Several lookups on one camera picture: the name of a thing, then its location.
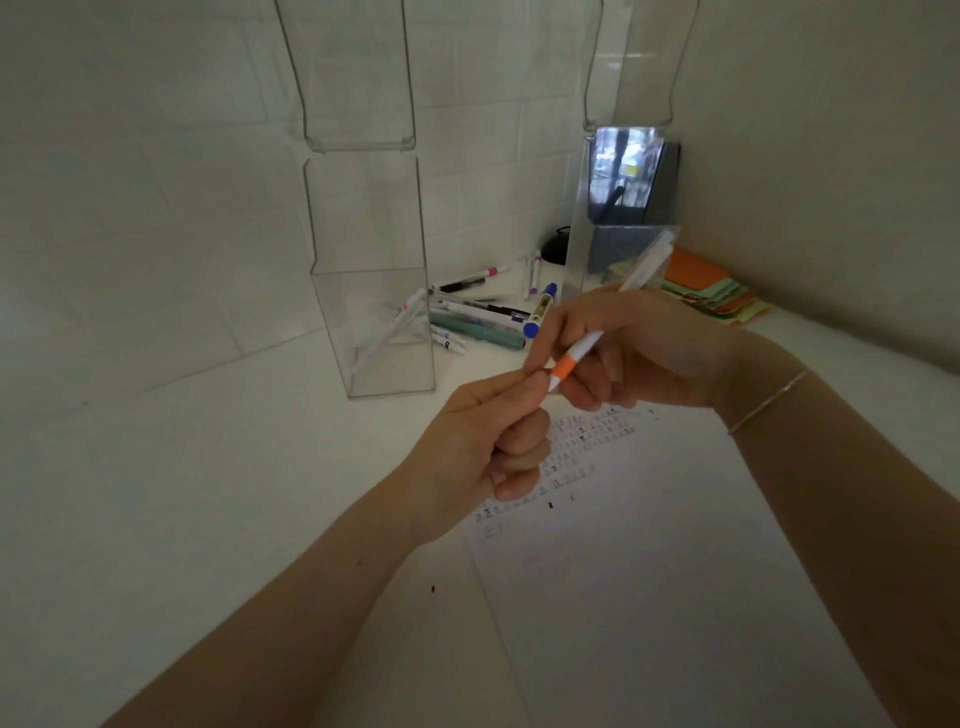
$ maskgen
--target blue marker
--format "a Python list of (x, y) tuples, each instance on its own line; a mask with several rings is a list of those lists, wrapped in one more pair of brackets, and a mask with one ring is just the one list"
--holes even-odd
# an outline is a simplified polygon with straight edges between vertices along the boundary
[(540, 324), (543, 323), (543, 317), (546, 316), (546, 312), (549, 311), (550, 306), (553, 305), (553, 297), (556, 295), (556, 283), (550, 283), (543, 289), (543, 295), (540, 296), (540, 300), (537, 301), (537, 307), (534, 309), (534, 312), (530, 314), (527, 323), (523, 325), (523, 335), (528, 339), (534, 338), (537, 332), (540, 331)]

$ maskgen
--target green pen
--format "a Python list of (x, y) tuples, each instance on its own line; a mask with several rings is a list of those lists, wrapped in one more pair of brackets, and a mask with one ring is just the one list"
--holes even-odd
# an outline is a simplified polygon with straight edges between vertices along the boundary
[(503, 331), (499, 328), (485, 327), (442, 313), (431, 311), (430, 323), (462, 333), (477, 341), (489, 341), (491, 344), (496, 344), (514, 352), (519, 352), (527, 345), (527, 340), (523, 337), (523, 334), (516, 331)]

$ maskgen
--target hand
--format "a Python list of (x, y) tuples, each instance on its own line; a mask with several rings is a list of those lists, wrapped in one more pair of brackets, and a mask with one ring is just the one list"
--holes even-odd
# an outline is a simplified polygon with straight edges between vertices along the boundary
[(604, 336), (560, 385), (580, 409), (638, 400), (712, 406), (754, 338), (697, 313), (660, 291), (618, 291), (618, 283), (557, 306), (543, 321), (523, 368), (559, 360), (588, 331)]
[(440, 538), (490, 496), (533, 490), (550, 454), (544, 372), (509, 372), (457, 389), (391, 473), (418, 544)]

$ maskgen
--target white paper sheet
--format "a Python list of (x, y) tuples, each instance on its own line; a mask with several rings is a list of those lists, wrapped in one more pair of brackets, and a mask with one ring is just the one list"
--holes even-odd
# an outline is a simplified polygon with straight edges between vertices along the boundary
[(535, 726), (891, 725), (715, 415), (550, 438), (534, 493), (463, 524)]

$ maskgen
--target right hand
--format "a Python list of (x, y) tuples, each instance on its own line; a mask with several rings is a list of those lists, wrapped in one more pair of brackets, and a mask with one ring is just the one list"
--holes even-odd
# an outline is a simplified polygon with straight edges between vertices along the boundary
[(618, 283), (563, 303), (547, 314), (524, 371), (557, 361), (580, 337), (602, 330), (592, 352), (560, 385), (573, 406), (638, 400), (713, 406), (730, 386), (741, 352), (755, 338), (725, 327), (660, 291), (618, 291)]

